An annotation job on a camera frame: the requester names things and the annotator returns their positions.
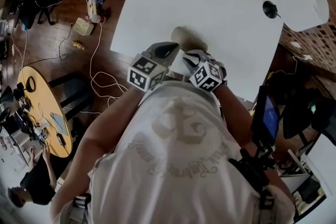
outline lamp shade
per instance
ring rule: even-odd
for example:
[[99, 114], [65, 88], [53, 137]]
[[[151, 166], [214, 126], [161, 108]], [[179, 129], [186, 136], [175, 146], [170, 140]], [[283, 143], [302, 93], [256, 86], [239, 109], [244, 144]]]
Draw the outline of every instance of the lamp shade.
[[329, 20], [327, 0], [275, 0], [278, 15], [293, 31], [322, 25]]

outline white table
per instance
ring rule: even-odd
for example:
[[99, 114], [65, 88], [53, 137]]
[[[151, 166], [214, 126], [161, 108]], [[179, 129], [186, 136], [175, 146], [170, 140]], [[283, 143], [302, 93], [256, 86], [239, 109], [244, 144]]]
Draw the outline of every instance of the white table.
[[[224, 63], [231, 90], [254, 101], [280, 38], [281, 18], [263, 12], [266, 0], [126, 0], [111, 50], [134, 57], [151, 44], [170, 41], [176, 26], [196, 32]], [[188, 75], [180, 51], [171, 70]]]

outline small yellow object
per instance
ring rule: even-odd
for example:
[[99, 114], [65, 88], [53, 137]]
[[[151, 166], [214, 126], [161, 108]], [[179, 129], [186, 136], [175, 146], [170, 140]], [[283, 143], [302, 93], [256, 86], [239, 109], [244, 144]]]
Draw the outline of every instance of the small yellow object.
[[74, 40], [72, 42], [72, 45], [75, 46], [75, 47], [77, 47], [78, 49], [85, 50], [84, 45], [81, 42], [77, 41], [77, 40]]

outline small white box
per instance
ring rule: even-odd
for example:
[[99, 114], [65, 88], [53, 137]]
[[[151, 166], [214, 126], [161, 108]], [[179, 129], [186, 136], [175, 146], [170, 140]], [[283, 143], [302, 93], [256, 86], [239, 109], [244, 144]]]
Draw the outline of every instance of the small white box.
[[207, 92], [212, 92], [222, 84], [219, 66], [209, 62], [204, 62], [199, 69], [190, 77], [191, 83], [196, 87]]
[[137, 54], [128, 67], [127, 81], [140, 90], [147, 92], [162, 82], [167, 68]]

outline white wall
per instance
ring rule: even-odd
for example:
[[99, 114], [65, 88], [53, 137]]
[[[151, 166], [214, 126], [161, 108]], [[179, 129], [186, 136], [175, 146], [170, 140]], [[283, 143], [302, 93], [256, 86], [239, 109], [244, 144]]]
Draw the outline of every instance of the white wall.
[[[8, 187], [19, 186], [20, 181], [28, 171], [27, 166], [25, 166], [22, 171], [18, 171], [17, 162], [20, 161], [20, 157], [16, 153], [10, 155], [11, 151], [10, 148], [5, 151], [0, 147], [0, 184], [3, 185], [5, 190]], [[11, 203], [10, 205], [15, 209], [15, 212], [23, 218], [25, 224], [51, 224], [49, 218], [50, 205], [40, 206], [33, 204], [32, 202], [27, 203], [23, 208], [16, 208]]]
[[308, 154], [307, 164], [320, 181], [327, 198], [298, 223], [334, 224], [336, 223], [336, 147], [321, 135]]

